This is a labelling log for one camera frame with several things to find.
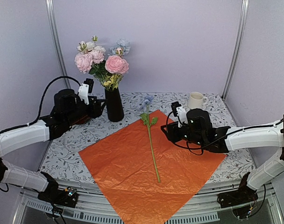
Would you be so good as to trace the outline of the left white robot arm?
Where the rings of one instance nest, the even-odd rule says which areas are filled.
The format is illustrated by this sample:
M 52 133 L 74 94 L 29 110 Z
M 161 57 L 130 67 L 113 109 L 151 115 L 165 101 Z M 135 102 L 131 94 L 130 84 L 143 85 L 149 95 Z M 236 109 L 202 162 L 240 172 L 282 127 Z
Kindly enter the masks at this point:
M 37 121 L 0 131 L 0 183 L 12 184 L 43 192 L 53 203 L 62 199 L 57 182 L 49 175 L 21 168 L 4 160 L 16 150 L 61 137 L 74 125 L 84 124 L 102 115 L 106 101 L 87 92 L 75 93 L 64 89 L 54 96 L 54 106 L 49 115 Z

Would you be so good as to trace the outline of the pale blue poppy stem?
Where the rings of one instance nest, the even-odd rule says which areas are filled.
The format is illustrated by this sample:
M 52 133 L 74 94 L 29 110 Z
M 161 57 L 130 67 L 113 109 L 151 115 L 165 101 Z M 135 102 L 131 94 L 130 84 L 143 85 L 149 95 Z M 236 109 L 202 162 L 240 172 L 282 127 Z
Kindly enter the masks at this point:
M 147 127 L 154 169 L 155 169 L 157 181 L 158 183 L 160 183 L 161 179 L 160 179 L 160 175 L 159 175 L 157 164 L 156 164 L 156 158 L 155 158 L 154 147 L 153 147 L 153 142 L 152 142 L 152 133 L 151 133 L 152 126 L 158 122 L 158 117 L 150 118 L 150 105 L 153 99 L 154 99 L 154 96 L 152 95 L 145 96 L 142 102 L 142 106 L 141 106 L 141 110 L 143 110 L 143 113 L 140 114 L 140 119 L 143 121 L 143 124 Z

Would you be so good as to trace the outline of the white artificial flower stem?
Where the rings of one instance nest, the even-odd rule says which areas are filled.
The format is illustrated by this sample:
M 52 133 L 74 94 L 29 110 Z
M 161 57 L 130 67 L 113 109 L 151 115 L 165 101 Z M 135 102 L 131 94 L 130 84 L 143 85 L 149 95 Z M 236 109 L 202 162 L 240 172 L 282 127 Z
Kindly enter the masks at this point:
M 90 42 L 81 41 L 77 46 L 77 51 L 82 53 L 88 53 L 93 50 L 101 51 L 103 54 L 106 52 L 106 49 L 102 46 L 96 44 L 98 37 L 94 35 Z

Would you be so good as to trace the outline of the large pink rose stem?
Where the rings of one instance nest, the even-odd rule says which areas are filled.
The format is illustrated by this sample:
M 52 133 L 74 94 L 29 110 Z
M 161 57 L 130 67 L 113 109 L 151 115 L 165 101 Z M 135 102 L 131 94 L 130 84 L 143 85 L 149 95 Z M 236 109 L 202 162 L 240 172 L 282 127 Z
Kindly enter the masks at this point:
M 82 73 L 93 75 L 100 83 L 106 81 L 104 53 L 101 50 L 80 52 L 75 56 L 75 65 Z

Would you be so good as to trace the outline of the yellow artificial flower sprig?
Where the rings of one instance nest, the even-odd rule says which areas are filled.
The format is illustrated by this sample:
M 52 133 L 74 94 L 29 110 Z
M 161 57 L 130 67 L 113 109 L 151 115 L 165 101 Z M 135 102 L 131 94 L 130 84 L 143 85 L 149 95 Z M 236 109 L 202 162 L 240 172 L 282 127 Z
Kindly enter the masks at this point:
M 122 74 L 113 74 L 111 76 L 105 76 L 104 80 L 101 81 L 101 84 L 105 88 L 105 90 L 114 91 L 119 87 L 119 83 L 122 78 Z

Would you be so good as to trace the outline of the orange yellow wrapping paper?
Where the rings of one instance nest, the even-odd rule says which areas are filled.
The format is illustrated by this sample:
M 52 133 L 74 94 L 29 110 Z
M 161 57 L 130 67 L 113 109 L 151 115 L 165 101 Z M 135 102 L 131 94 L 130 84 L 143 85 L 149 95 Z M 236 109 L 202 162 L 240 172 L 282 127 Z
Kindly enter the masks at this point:
M 141 120 L 79 152 L 99 189 L 127 224 L 162 224 L 212 177 L 224 154 L 195 154 L 167 140 L 160 127 L 167 117 L 157 110 L 151 128 L 158 183 L 149 136 Z

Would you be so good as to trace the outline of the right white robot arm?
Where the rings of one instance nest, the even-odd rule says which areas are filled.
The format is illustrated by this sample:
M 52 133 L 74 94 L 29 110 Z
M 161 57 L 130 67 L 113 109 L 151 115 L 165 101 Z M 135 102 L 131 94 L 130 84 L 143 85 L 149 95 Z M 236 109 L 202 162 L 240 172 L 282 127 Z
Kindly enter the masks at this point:
M 280 120 L 262 125 L 213 127 L 209 113 L 202 109 L 186 112 L 178 107 L 172 114 L 177 116 L 177 121 L 167 121 L 161 130 L 177 147 L 180 147 L 179 141 L 184 140 L 186 146 L 183 148 L 190 152 L 195 151 L 190 144 L 196 144 L 202 153 L 215 154 L 228 154 L 240 149 L 275 150 L 263 164 L 244 175 L 234 194 L 237 203 L 245 203 L 252 192 L 284 172 L 284 115 Z

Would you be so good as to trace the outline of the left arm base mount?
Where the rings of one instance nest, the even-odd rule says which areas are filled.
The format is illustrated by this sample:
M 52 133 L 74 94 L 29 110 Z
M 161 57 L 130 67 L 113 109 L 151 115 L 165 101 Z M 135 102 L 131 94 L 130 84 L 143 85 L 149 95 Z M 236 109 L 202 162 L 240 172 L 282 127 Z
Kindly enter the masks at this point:
M 47 177 L 48 185 L 44 191 L 38 193 L 38 199 L 53 205 L 75 208 L 78 201 L 77 190 L 73 187 L 59 189 L 59 185 L 51 176 Z

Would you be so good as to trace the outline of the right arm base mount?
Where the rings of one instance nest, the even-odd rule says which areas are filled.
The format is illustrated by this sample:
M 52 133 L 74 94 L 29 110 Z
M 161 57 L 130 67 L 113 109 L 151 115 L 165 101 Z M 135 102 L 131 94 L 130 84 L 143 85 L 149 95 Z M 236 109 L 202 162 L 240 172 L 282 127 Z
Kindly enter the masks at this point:
M 258 199 L 257 190 L 253 190 L 247 186 L 249 174 L 250 172 L 243 176 L 237 190 L 220 193 L 217 195 L 217 202 L 220 204 L 221 208 L 249 203 Z

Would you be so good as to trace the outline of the blue artificial flower stem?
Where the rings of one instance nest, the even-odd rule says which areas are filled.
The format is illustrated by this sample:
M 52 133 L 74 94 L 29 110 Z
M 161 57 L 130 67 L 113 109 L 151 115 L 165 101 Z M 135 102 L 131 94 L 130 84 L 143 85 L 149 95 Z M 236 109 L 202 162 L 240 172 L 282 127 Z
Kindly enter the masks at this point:
M 109 55 L 125 56 L 130 52 L 131 46 L 130 42 L 124 38 L 119 39 L 116 44 L 109 49 Z

